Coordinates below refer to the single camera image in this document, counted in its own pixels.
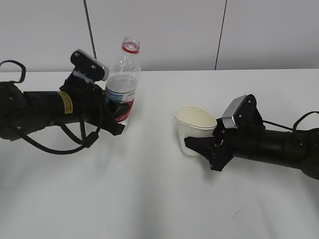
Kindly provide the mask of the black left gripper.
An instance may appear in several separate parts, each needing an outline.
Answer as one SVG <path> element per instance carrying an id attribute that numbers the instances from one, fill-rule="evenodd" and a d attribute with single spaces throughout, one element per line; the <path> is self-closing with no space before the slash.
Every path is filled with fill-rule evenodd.
<path id="1" fill-rule="evenodd" d="M 130 103 L 106 101 L 106 92 L 94 81 L 72 72 L 60 87 L 59 95 L 64 104 L 64 113 L 72 115 L 112 135 L 122 134 L 125 126 L 116 120 L 128 118 Z"/>

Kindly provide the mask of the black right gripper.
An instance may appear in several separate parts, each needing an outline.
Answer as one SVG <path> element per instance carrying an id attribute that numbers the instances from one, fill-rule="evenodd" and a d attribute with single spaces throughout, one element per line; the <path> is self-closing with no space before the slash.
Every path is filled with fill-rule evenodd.
<path id="1" fill-rule="evenodd" d="M 261 129 L 261 118 L 245 121 L 238 128 L 226 128 L 219 118 L 211 137 L 186 137 L 184 143 L 187 148 L 208 159 L 211 170 L 222 171 L 233 157 L 252 155 L 256 147 L 255 133 Z"/>

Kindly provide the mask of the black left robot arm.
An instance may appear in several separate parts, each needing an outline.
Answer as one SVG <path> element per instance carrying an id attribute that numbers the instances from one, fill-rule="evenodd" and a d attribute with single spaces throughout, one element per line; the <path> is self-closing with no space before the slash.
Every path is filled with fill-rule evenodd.
<path id="1" fill-rule="evenodd" d="M 6 123 L 28 135 L 48 126 L 84 121 L 119 135 L 124 128 L 118 118 L 128 111 L 127 103 L 107 101 L 102 88 L 74 75 L 59 91 L 22 92 L 13 82 L 0 84 L 0 136 L 11 141 L 20 136 Z"/>

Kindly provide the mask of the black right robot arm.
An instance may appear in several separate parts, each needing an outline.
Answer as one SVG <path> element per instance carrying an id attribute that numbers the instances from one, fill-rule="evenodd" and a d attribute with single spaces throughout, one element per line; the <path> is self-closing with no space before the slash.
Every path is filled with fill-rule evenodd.
<path id="1" fill-rule="evenodd" d="M 319 130 L 268 130 L 263 125 L 226 129 L 219 119 L 212 136 L 184 139 L 187 148 L 206 158 L 211 170 L 222 171 L 234 158 L 280 165 L 319 178 Z"/>

